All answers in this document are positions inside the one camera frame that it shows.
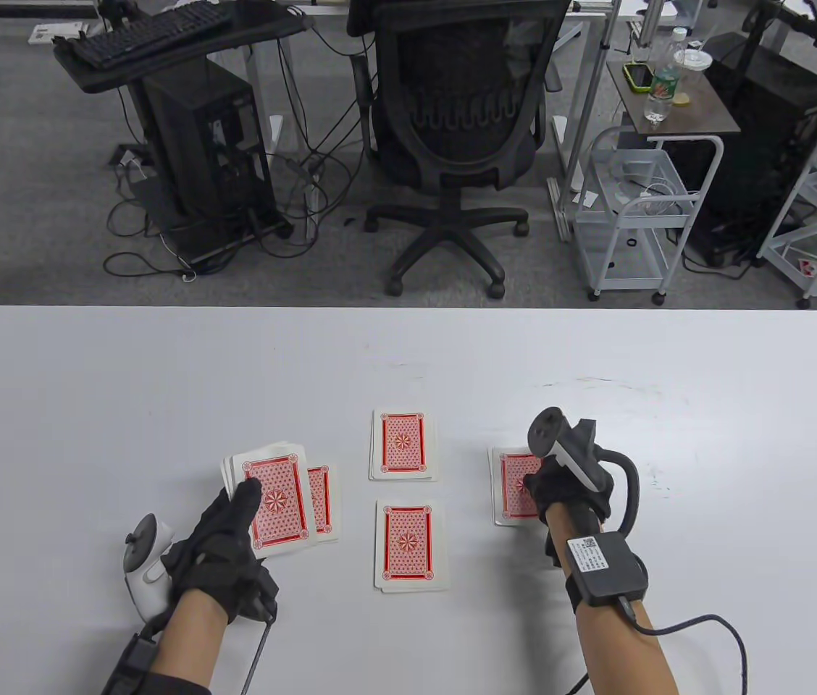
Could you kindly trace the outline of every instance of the keyboard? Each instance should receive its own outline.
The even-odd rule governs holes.
[[[75,56],[99,70],[107,70],[153,56],[230,21],[232,17],[221,4],[197,0],[70,44]]]

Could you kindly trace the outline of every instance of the gloved hand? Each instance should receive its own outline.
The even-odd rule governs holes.
[[[540,464],[537,473],[529,473],[521,482],[531,493],[537,506],[537,513],[543,523],[547,523],[548,507],[554,502],[562,502],[567,507],[588,506],[598,517],[598,523],[611,516],[611,491],[614,479],[604,472],[604,485],[598,492],[592,492],[571,472],[557,463],[556,456],[548,456]]]
[[[248,530],[260,509],[260,497],[256,478],[239,484],[232,501],[222,490],[189,539],[174,543],[161,558],[171,579],[170,611],[184,591],[199,589],[219,603],[229,623],[236,619],[257,590],[255,579],[262,560],[254,556]]]
[[[598,533],[601,524],[611,516],[611,491],[614,490],[614,478],[608,471],[604,471],[605,483],[598,492],[592,492],[579,482],[569,468],[557,463],[556,456],[548,456],[541,461],[537,473],[528,473],[521,478],[525,489],[531,493],[537,506],[537,514],[541,522],[547,523],[547,509],[551,504],[561,502],[567,507],[573,524],[580,533]],[[560,557],[550,532],[544,543],[544,554],[553,560],[556,567],[560,567]]]

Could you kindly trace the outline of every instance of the smartphone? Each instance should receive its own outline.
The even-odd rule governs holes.
[[[653,73],[646,63],[624,63],[624,78],[634,93],[650,92],[653,84]]]

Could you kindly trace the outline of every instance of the deck of cards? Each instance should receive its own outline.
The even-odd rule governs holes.
[[[527,447],[489,450],[492,472],[492,513],[498,526],[518,526],[537,519],[537,507],[524,487],[528,473],[537,473],[540,459]]]
[[[378,500],[373,586],[383,593],[447,589],[447,541],[439,502]]]
[[[377,408],[369,440],[369,479],[428,480],[440,477],[437,428],[412,408]]]
[[[221,469],[229,499],[243,480],[260,480],[260,510],[251,524],[255,556],[265,558],[338,539],[337,476],[329,466],[309,466],[305,447],[277,442],[226,457]]]

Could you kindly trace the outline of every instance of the water bottle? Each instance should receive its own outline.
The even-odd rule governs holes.
[[[673,29],[673,36],[666,48],[653,61],[653,82],[643,115],[650,125],[656,128],[669,115],[673,107],[673,97],[679,83],[679,71],[682,67],[684,49],[686,48],[687,31],[683,27]]]

